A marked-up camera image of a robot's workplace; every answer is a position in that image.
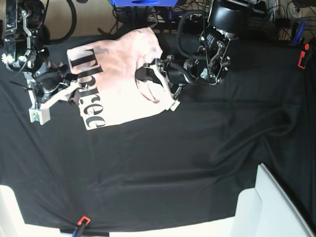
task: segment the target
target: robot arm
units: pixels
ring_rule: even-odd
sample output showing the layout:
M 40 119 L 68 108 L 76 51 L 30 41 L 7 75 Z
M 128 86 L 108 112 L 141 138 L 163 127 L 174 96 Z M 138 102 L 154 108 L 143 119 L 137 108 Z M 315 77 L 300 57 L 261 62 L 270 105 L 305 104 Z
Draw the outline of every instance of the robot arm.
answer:
M 214 0 L 210 12 L 204 16 L 203 10 L 186 12 L 179 23 L 177 47 L 184 59 L 175 60 L 172 55 L 166 60 L 156 60 L 149 67 L 139 69 L 136 78 L 142 81 L 163 76 L 169 85 L 170 96 L 177 99 L 187 84 L 216 85 L 222 83 L 229 71 L 231 59 L 226 55 L 231 40 L 245 32 L 254 5 L 260 0 Z M 181 46 L 182 28 L 191 15 L 202 15 L 204 30 L 200 35 L 197 54 L 189 54 Z
M 67 65 L 50 61 L 41 36 L 44 19 L 40 0 L 6 0 L 1 59 L 7 69 L 24 74 L 32 103 L 30 121 L 41 125 L 50 120 L 51 106 L 69 101 L 80 88 L 75 75 L 66 75 Z

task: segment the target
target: blue box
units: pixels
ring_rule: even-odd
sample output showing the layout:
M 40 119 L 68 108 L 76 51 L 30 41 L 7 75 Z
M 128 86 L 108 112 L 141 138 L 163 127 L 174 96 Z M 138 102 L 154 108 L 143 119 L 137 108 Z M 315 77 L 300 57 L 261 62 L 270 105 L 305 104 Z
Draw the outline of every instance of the blue box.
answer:
M 116 6 L 181 6 L 187 0 L 110 0 Z

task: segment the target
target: red clip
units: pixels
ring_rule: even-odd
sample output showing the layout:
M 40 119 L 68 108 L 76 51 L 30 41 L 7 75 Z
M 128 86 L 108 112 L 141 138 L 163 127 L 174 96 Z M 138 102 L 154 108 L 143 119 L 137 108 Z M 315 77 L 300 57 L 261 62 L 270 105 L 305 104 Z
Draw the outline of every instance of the red clip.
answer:
M 81 226 L 83 220 L 87 221 L 86 225 L 88 225 L 90 223 L 90 221 L 91 221 L 90 218 L 88 218 L 86 216 L 82 216 L 81 219 L 78 221 L 77 225 Z
M 309 50 L 310 49 L 310 45 L 307 43 L 306 45 L 305 45 L 305 50 L 307 51 L 307 50 Z M 301 56 L 300 56 L 300 60 L 298 61 L 298 66 L 299 66 L 299 68 L 302 68 L 302 69 L 305 69 L 305 67 L 303 67 L 303 66 L 301 66 L 301 62 L 302 62 L 302 59 L 305 57 L 305 52 L 304 51 L 302 51 L 301 52 Z

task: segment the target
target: black cable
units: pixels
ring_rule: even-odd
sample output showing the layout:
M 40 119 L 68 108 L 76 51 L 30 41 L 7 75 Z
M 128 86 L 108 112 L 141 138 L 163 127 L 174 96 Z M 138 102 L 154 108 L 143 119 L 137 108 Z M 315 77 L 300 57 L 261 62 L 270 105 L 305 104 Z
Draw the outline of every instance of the black cable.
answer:
M 316 39 L 316 36 L 315 36 L 315 34 L 310 30 L 310 32 L 312 33 L 312 35 L 314 36 L 314 38 Z
M 286 35 L 288 35 L 288 36 L 290 36 L 290 39 L 292 38 L 292 36 L 287 32 L 288 31 L 288 29 L 287 30 L 283 30 L 286 34 L 284 34 L 284 39 L 283 40 L 285 40 L 285 37 L 286 37 Z
M 197 56 L 197 55 L 190 55 L 187 52 L 185 52 L 181 46 L 181 34 L 182 34 L 182 29 L 184 26 L 184 23 L 187 19 L 188 16 L 191 16 L 193 14 L 201 14 L 204 15 L 204 12 L 202 10 L 192 10 L 192 11 L 188 11 L 186 12 L 182 17 L 181 20 L 179 22 L 179 26 L 178 26 L 178 31 L 177 31 L 177 37 L 176 37 L 176 41 L 177 41 L 177 48 L 178 51 L 186 58 L 191 58 L 191 59 L 198 59 L 198 60 L 205 60 L 205 56 Z
M 173 69 L 176 69 L 178 70 L 179 72 L 183 73 L 187 79 L 190 81 L 190 83 L 195 83 L 196 80 L 191 76 L 191 74 L 189 73 L 188 70 L 186 70 L 185 68 L 181 67 L 179 64 L 176 64 L 176 63 L 173 63 L 173 62 L 170 62 L 168 64 L 170 67 L 172 67 Z
M 114 4 L 112 4 L 113 10 L 112 15 L 114 16 L 116 22 L 114 23 L 113 27 L 110 29 L 109 33 L 104 32 L 101 28 L 98 28 L 98 31 L 102 35 L 110 35 L 112 34 L 112 31 L 116 27 L 116 29 L 119 29 L 119 22 L 122 22 L 123 24 L 128 24 L 133 21 L 132 17 L 130 16 L 131 10 L 127 7 L 116 7 Z
M 53 40 L 50 40 L 48 42 L 48 44 L 60 44 L 60 43 L 63 43 L 65 42 L 67 39 L 69 39 L 71 37 L 71 35 L 74 33 L 75 31 L 75 28 L 76 28 L 76 25 L 77 25 L 77 12 L 76 12 L 76 8 L 75 8 L 75 5 L 74 3 L 72 2 L 72 0 L 66 0 L 69 7 L 70 7 L 70 10 L 71 10 L 71 19 L 72 19 L 72 22 L 71 22 L 71 27 L 68 31 L 68 33 L 63 36 L 62 38 L 60 39 L 53 39 Z
M 29 59 L 31 58 L 32 53 L 29 54 L 29 56 L 26 58 L 26 61 L 24 62 L 23 66 L 20 68 L 20 70 L 11 78 L 11 80 L 15 79 L 25 68 L 27 65 Z
M 20 70 L 9 80 L 9 83 L 14 84 L 14 85 L 18 85 L 18 86 L 24 88 L 25 90 L 34 90 L 32 88 L 27 88 L 26 86 L 23 86 L 23 85 L 15 82 L 15 81 L 13 81 L 24 70 L 24 68 L 26 67 L 29 59 L 31 58 L 31 55 L 32 55 L 32 53 L 29 54 L 29 56 L 27 57 L 26 61 L 23 64 L 23 66 L 20 68 Z
M 39 27 L 42 26 L 42 25 L 44 25 L 44 22 L 45 22 L 45 19 L 46 19 L 46 14 L 47 14 L 48 5 L 49 5 L 49 0 L 47 0 L 47 2 L 46 2 L 46 7 L 45 7 L 45 11 L 44 11 L 44 16 L 43 16 L 43 19 L 42 19 L 42 21 L 41 21 Z
M 286 14 L 285 8 L 281 4 L 276 5 L 276 6 L 272 6 L 272 7 L 268 8 L 265 12 L 268 13 L 268 11 L 270 11 L 271 9 L 279 7 L 279 6 L 283 7 L 284 13 Z M 266 19 L 262 22 L 262 24 L 258 27 L 258 29 L 256 31 L 259 31 L 267 23 L 267 21 L 269 20 L 269 18 L 271 17 L 272 14 L 273 14 L 273 17 L 274 17 L 274 12 L 272 11 L 269 15 L 267 15 Z
M 207 3 L 207 0 L 205 0 L 204 6 L 203 6 L 203 32 L 204 32 L 204 42 L 205 42 L 205 54 L 206 54 L 206 70 L 207 70 L 206 75 L 207 75 L 207 79 L 209 79 L 208 45 L 207 45 L 207 36 L 206 36 L 206 23 L 205 23 L 206 3 Z

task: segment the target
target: black lettering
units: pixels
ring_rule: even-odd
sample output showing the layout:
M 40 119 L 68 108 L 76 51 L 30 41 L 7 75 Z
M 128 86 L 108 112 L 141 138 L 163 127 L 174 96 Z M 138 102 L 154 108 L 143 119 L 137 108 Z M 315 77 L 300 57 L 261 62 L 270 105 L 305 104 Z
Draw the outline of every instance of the black lettering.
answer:
M 97 128 L 105 126 L 105 121 L 104 121 L 104 119 L 102 117 L 94 116 L 94 117 L 87 118 L 86 123 L 87 123 L 88 127 L 90 127 L 90 123 L 94 122 L 94 121 L 96 122 L 95 125 L 97 126 Z M 103 122 L 103 124 L 102 125 L 98 125 L 97 121 L 101 121 L 101 122 Z
M 74 61 L 70 61 L 72 67 L 78 66 L 78 65 L 83 64 L 83 63 L 91 62 L 93 60 L 95 60 L 95 64 L 92 65 L 92 67 L 98 65 L 98 61 L 97 61 L 97 59 L 95 57 L 94 50 L 93 49 L 88 49 L 86 51 L 91 51 L 92 54 L 88 55 L 88 56 L 85 56 L 83 58 L 76 59 Z
M 90 81 L 81 83 L 82 87 L 85 87 L 86 85 L 93 86 L 95 84 L 95 78 L 93 76 L 90 76 L 90 77 L 91 77 Z
M 100 101 L 100 100 L 101 100 L 100 96 L 95 95 L 95 97 L 91 99 L 91 102 L 94 103 L 95 101 Z
M 94 107 L 101 107 L 101 109 L 98 110 L 98 111 L 95 111 L 95 110 L 94 110 Z M 87 106 L 87 107 L 83 110 L 83 112 L 87 115 L 87 114 L 88 114 L 88 109 L 90 109 L 90 108 L 93 108 L 93 115 L 98 115 L 98 114 L 102 113 L 102 111 L 103 111 L 102 105 L 93 104 L 93 105 Z
M 87 76 L 91 76 L 91 75 L 94 75 L 94 74 L 97 74 L 97 73 L 101 73 L 101 72 L 103 72 L 103 70 L 102 70 L 101 66 L 99 66 L 97 68 L 90 69 L 88 71 L 79 73 L 78 74 L 78 78 L 85 78 Z
M 88 96 L 88 95 L 94 95 L 96 93 L 99 93 L 98 88 L 94 88 L 92 90 L 79 91 L 80 97 L 84 97 L 84 96 Z

